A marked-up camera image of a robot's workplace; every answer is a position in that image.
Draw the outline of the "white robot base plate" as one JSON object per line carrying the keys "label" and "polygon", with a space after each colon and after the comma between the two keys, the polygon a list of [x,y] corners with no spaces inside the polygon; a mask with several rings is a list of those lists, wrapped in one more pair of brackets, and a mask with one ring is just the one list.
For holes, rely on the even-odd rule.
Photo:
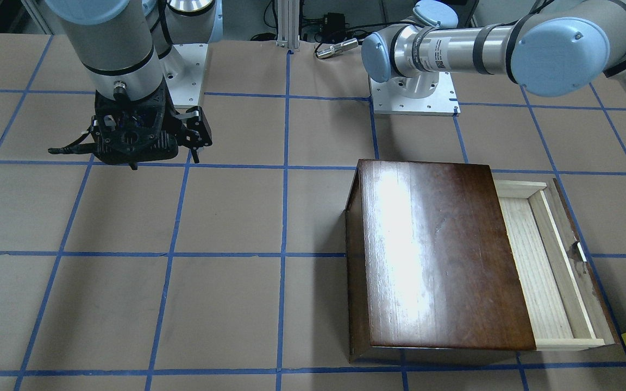
{"label": "white robot base plate", "polygon": [[368,80],[373,111],[383,115],[457,116],[459,100],[449,72],[415,78],[395,77],[384,83]]}

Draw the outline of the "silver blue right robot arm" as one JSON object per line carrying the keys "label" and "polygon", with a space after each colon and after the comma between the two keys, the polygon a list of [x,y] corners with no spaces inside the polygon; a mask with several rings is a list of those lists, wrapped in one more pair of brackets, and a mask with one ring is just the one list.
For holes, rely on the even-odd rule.
{"label": "silver blue right robot arm", "polygon": [[107,165],[198,154],[213,144],[196,103],[180,113],[177,83],[192,87],[180,45],[204,46],[223,35],[221,1],[47,1],[95,86],[89,128],[50,154],[92,154]]}

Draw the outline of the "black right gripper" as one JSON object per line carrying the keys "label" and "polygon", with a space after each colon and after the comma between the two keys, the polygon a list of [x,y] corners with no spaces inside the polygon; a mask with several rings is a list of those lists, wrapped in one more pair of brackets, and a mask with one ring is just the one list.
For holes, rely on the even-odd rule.
{"label": "black right gripper", "polygon": [[134,166],[176,157],[179,147],[174,132],[180,122],[185,126],[182,146],[189,149],[193,163],[200,163],[199,153],[213,146],[202,107],[192,106],[176,114],[167,87],[128,104],[96,92],[94,110],[97,128],[92,131],[93,154],[108,165]]}

